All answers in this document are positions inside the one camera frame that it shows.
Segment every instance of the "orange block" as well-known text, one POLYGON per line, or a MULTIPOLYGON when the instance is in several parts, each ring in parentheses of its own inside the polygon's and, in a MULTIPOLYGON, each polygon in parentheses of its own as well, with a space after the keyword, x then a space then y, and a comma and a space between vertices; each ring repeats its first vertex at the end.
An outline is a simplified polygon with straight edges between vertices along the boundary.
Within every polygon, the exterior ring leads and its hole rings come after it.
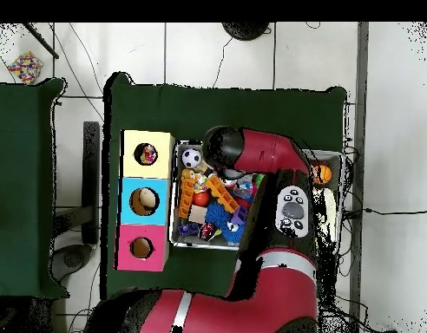
POLYGON ((212 195, 218 198, 218 203, 223 205, 226 211, 235 213, 240 207, 217 176, 211 176, 205 185, 212 191, 212 195))
POLYGON ((194 198, 195 179, 181 179, 181 201, 178 215, 183 219, 189 216, 189 208, 194 198))

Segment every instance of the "yellow box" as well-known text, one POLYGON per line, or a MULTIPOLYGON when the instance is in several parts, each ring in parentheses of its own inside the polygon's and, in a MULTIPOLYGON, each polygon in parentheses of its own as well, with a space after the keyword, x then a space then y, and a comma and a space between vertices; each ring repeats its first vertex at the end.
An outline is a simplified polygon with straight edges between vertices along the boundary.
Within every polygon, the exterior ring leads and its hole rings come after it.
POLYGON ((174 137, 170 133, 124 130, 122 134, 122 176, 170 179, 174 153, 174 137))

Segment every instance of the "red robot arm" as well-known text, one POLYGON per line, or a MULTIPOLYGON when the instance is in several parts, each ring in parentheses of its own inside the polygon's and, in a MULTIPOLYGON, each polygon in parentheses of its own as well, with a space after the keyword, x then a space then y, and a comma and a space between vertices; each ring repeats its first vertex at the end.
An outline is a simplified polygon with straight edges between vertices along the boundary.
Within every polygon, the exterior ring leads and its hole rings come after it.
POLYGON ((219 173, 266 173, 252 240, 225 297, 144 291, 135 333, 315 333, 317 291, 310 168, 288 138, 216 127, 202 147, 219 173))

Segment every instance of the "soccer ball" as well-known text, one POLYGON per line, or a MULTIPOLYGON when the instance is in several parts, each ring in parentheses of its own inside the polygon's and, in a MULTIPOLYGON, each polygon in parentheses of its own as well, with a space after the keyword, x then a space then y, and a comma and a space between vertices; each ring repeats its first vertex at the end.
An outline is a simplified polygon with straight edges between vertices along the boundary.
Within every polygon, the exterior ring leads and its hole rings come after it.
POLYGON ((201 163, 201 160, 201 152, 196 149, 189 148, 182 153, 182 163, 187 168, 197 167, 201 163))

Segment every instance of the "green tablecloth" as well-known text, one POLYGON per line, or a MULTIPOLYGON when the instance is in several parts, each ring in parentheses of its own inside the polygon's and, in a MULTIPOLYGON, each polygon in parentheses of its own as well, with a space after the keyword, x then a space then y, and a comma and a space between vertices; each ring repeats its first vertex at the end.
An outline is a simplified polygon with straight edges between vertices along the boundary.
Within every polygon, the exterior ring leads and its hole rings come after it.
POLYGON ((108 184, 110 190, 102 213, 102 220, 108 219, 108 241, 102 241, 102 251, 107 247, 102 256, 102 288, 107 281, 107 297, 131 286, 224 295, 236 256, 233 251, 171 247, 163 272, 114 270, 121 129, 162 131, 176 140, 202 140, 210 127, 248 127, 288 135, 302 148, 341 152, 345 99, 346 92, 340 87, 313 92, 132 85, 126 74, 114 73, 104 88, 102 159, 107 162, 109 150, 109 165, 102 172, 109 182, 103 180, 102 192, 108 193, 108 184))
POLYGON ((63 80, 0 83, 0 296, 65 297, 48 271, 53 234, 51 109, 63 80))

